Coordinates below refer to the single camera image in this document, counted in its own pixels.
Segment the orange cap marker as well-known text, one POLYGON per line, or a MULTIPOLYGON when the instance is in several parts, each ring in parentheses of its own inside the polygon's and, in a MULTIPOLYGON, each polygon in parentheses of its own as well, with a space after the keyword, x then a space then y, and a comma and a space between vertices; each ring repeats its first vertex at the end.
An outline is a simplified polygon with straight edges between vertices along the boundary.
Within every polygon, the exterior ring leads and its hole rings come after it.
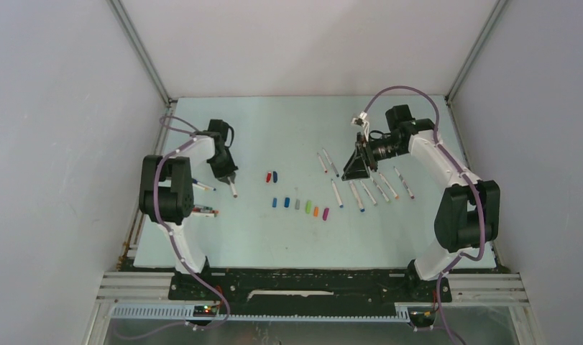
POLYGON ((384 184, 386 184, 387 188, 389 189, 389 191, 392 193, 392 196, 395 200, 399 199, 399 195, 396 192, 396 190, 393 188, 393 186, 391 185, 391 183, 389 182, 389 180, 382 174, 382 173, 378 173, 378 175, 380 176, 380 179, 383 181, 384 184))

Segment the brown cap marker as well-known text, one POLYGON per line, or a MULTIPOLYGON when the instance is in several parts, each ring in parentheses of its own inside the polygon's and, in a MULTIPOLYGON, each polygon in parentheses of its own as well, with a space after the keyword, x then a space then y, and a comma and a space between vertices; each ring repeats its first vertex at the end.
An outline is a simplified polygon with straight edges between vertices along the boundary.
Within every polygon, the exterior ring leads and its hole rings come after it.
POLYGON ((235 183, 234 183, 234 178, 232 176, 229 176, 228 182, 229 182, 229 187, 231 189, 231 194, 232 194, 233 198, 238 198, 238 192, 237 192, 237 188, 236 188, 235 183))

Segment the red cap marker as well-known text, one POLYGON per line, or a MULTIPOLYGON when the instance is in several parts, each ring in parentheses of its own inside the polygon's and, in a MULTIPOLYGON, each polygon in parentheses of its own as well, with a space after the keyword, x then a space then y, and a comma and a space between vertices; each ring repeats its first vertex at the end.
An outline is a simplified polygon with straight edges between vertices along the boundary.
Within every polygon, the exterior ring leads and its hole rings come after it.
POLYGON ((327 166, 326 166, 326 164, 325 164, 322 156, 318 152, 316 153, 316 156, 317 156, 318 161, 320 162, 320 165, 321 165, 321 167, 323 169, 323 173, 327 174, 328 173, 328 169, 327 169, 327 166))

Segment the green cap marker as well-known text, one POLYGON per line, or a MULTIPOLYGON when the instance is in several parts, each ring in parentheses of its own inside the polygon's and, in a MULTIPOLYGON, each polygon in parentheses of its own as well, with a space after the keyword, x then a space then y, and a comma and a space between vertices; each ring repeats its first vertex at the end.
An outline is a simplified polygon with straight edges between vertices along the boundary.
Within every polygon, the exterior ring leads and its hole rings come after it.
POLYGON ((377 191, 380 193, 380 195, 382 196, 382 198, 384 199, 384 201, 386 203, 390 202, 390 198, 388 197, 388 195, 386 194, 386 192, 380 187, 380 185, 375 181, 374 178, 370 178, 370 180, 372 181, 372 183, 374 184, 374 186, 376 187, 377 191))

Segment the light blue marker body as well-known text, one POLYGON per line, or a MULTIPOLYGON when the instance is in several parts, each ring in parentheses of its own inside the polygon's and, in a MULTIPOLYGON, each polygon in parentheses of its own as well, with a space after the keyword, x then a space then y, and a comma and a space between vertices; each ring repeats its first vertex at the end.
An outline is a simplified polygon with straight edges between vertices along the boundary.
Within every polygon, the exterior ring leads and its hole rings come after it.
POLYGON ((333 179, 331 179, 331 186, 332 186, 332 190, 334 192, 334 196, 335 196, 336 202, 338 203, 339 208, 343 208, 344 207, 343 200, 341 199, 339 189, 337 188, 336 183, 333 179))

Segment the purple cap marker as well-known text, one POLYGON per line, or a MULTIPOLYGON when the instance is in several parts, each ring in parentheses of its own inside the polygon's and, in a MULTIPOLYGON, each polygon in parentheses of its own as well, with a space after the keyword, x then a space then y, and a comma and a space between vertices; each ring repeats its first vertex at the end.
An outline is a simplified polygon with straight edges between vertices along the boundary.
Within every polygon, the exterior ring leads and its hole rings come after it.
POLYGON ((402 183, 402 185, 403 185, 404 189, 405 189, 405 190, 406 190, 406 192, 408 193, 408 196, 409 196, 409 198, 410 198, 410 199, 412 199, 412 200, 415 200, 415 199, 416 199, 416 196, 415 196, 415 194, 413 193, 413 191, 410 189, 410 187, 409 187, 409 185, 408 185, 408 183, 407 183, 406 179, 405 179, 405 178, 404 178, 404 176, 402 175, 402 173, 399 171, 399 169, 398 169, 396 166, 394 166, 394 167, 393 167, 393 169, 394 169, 394 171, 396 172, 396 174, 397 174, 398 178, 400 179, 400 181, 401 181, 401 183, 402 183))

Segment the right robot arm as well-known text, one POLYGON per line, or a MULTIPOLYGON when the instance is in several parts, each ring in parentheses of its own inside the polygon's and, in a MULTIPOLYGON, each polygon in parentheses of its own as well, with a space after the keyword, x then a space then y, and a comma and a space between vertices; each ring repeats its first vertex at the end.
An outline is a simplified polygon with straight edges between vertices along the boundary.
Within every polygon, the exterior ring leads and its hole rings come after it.
POLYGON ((342 179, 365 179, 377 172, 382 160, 410 155, 419 161, 442 189, 433 222, 435 240, 409 268, 404 289, 413 300, 433 291, 432 280, 445 275, 462 259, 480 261, 486 244, 498 235, 500 187, 483 180, 451 153, 439 135, 438 120, 415 119, 407 105, 394 106, 385 118, 388 132, 373 138, 368 115, 360 113, 352 124, 361 127, 354 152, 344 166, 342 179))

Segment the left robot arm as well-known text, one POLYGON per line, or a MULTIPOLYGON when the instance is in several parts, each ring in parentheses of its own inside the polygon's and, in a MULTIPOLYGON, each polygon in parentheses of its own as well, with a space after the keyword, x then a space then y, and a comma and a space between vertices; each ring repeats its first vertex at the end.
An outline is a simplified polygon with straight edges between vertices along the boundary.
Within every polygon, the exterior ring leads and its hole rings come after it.
POLYGON ((147 155, 142 161, 139 209, 158 225, 175 253, 175 267, 190 274, 186 290, 205 299, 214 289, 213 279, 201 271, 207 256, 187 230, 194 202, 192 169, 206 163, 214 177, 227 184, 234 198, 236 166, 230 152, 233 127, 222 119, 210 120, 205 131, 187 131, 189 138, 166 155, 147 155))

